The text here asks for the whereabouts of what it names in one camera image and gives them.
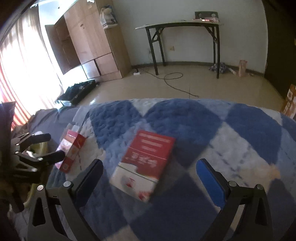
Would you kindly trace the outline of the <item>dark grey bed sheet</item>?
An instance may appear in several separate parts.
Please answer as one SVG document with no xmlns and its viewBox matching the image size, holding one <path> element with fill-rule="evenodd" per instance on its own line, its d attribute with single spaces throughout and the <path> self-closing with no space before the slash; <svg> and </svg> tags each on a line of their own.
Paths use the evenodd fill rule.
<svg viewBox="0 0 296 241">
<path fill-rule="evenodd" d="M 12 137 L 18 137 L 23 133 L 34 134 L 38 131 L 49 133 L 48 151 L 53 152 L 60 144 L 62 134 L 68 124 L 73 124 L 73 118 L 78 107 L 70 106 L 61 109 L 41 109 L 37 111 L 23 126 L 16 126 L 12 131 Z"/>
</svg>

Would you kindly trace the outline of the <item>small red cigarette box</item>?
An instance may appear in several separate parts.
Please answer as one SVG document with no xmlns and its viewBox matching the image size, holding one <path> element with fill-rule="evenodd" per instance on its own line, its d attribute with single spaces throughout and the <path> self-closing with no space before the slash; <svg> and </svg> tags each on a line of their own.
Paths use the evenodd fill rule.
<svg viewBox="0 0 296 241">
<path fill-rule="evenodd" d="M 55 166 L 64 173 L 68 173 L 78 156 L 80 149 L 83 147 L 86 138 L 73 130 L 67 130 L 56 151 L 63 151 L 65 158 L 57 162 Z"/>
</svg>

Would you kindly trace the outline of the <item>blue white checkered blanket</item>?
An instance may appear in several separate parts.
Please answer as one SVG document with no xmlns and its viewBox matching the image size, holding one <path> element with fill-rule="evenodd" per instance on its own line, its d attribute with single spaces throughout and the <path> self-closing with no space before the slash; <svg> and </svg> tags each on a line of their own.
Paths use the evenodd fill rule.
<svg viewBox="0 0 296 241">
<path fill-rule="evenodd" d="M 264 186 L 275 240 L 295 219 L 295 121 L 277 111 L 220 100 L 134 99 L 76 116 L 88 138 L 78 167 L 69 174 L 53 169 L 47 187 L 75 178 L 103 153 L 103 176 L 81 208 L 101 240 L 199 240 L 219 211 L 197 176 L 201 158 L 240 186 Z M 109 183 L 139 130 L 176 140 L 148 203 Z"/>
</svg>

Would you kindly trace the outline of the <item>red striped curtain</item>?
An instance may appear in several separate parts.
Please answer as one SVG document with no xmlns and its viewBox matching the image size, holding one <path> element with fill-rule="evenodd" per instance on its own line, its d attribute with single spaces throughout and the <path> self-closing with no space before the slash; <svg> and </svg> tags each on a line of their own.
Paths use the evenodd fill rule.
<svg viewBox="0 0 296 241">
<path fill-rule="evenodd" d="M 16 104 L 13 126 L 23 125 L 39 109 L 50 108 L 41 80 L 46 59 L 39 9 L 33 7 L 18 18 L 1 43 L 1 99 Z"/>
</svg>

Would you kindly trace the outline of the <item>open black suitcase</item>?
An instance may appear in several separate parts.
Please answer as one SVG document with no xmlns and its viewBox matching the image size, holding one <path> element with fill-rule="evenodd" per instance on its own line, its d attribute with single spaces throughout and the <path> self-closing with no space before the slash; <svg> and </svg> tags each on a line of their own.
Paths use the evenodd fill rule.
<svg viewBox="0 0 296 241">
<path fill-rule="evenodd" d="M 79 104 L 95 87 L 94 79 L 74 84 L 67 88 L 66 92 L 56 99 L 56 103 L 62 106 L 76 106 Z"/>
</svg>

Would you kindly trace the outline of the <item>red white flat box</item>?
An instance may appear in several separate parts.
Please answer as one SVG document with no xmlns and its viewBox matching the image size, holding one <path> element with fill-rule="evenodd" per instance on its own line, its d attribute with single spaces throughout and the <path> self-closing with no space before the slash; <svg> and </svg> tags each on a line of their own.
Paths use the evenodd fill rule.
<svg viewBox="0 0 296 241">
<path fill-rule="evenodd" d="M 147 203 L 165 170 L 175 138 L 140 130 L 116 166 L 109 182 Z"/>
</svg>

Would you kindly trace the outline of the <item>wooden wardrobe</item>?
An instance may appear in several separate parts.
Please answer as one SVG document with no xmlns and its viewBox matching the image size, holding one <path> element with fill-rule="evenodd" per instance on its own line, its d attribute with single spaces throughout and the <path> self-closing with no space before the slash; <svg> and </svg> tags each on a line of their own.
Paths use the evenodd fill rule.
<svg viewBox="0 0 296 241">
<path fill-rule="evenodd" d="M 45 24 L 53 55 L 62 74 L 81 67 L 102 82 L 128 75 L 132 69 L 121 28 L 105 29 L 101 17 L 112 1 L 58 1 Z"/>
</svg>

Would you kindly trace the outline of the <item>dark brown door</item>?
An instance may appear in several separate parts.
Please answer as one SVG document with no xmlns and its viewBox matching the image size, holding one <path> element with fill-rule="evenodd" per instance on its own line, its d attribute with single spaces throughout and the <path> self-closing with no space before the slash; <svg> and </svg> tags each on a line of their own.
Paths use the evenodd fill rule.
<svg viewBox="0 0 296 241">
<path fill-rule="evenodd" d="M 282 97 L 295 84 L 295 1 L 263 1 L 268 47 L 264 77 Z"/>
</svg>

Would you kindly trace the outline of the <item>blue cloth on floor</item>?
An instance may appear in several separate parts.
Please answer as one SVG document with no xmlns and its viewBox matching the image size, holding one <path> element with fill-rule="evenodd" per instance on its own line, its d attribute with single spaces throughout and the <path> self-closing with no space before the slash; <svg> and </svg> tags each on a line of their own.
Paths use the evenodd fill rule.
<svg viewBox="0 0 296 241">
<path fill-rule="evenodd" d="M 217 70 L 219 70 L 220 74 L 229 72 L 229 68 L 225 65 L 225 63 L 222 63 L 222 62 L 219 64 L 219 66 L 217 63 L 215 63 L 209 68 L 209 70 L 213 72 L 216 72 Z"/>
</svg>

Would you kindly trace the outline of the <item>brown paper bag on floor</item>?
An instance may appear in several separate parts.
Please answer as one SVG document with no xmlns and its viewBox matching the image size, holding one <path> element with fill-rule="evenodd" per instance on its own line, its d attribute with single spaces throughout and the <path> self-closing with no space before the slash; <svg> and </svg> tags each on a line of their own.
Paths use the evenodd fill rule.
<svg viewBox="0 0 296 241">
<path fill-rule="evenodd" d="M 245 77 L 247 72 L 246 72 L 246 66 L 247 66 L 247 61 L 246 60 L 240 60 L 239 61 L 239 66 L 238 66 L 238 76 L 239 77 Z"/>
</svg>

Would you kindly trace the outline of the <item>white plastic bag on wardrobe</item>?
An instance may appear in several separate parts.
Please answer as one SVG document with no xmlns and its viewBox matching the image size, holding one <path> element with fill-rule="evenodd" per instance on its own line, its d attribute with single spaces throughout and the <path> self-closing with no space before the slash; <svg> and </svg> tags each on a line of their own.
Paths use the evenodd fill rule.
<svg viewBox="0 0 296 241">
<path fill-rule="evenodd" d="M 100 23 L 104 29 L 110 29 L 118 25 L 113 9 L 110 5 L 104 6 L 101 9 Z"/>
</svg>

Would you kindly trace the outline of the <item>black box on table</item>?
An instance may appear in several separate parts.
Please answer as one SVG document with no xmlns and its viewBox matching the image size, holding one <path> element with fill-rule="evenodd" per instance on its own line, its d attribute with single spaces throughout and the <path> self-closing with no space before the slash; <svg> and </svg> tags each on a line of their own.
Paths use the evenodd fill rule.
<svg viewBox="0 0 296 241">
<path fill-rule="evenodd" d="M 203 22 L 219 23 L 219 16 L 216 11 L 196 11 L 195 19 Z"/>
</svg>

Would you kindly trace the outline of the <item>colourful cardboard boxes by wall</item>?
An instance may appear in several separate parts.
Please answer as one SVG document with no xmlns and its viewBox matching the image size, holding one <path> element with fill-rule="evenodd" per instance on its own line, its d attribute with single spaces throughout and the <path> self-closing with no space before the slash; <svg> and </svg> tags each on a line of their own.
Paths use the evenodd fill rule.
<svg viewBox="0 0 296 241">
<path fill-rule="evenodd" d="M 296 116 L 296 87 L 294 84 L 290 85 L 287 96 L 280 110 L 283 115 L 295 120 Z"/>
</svg>

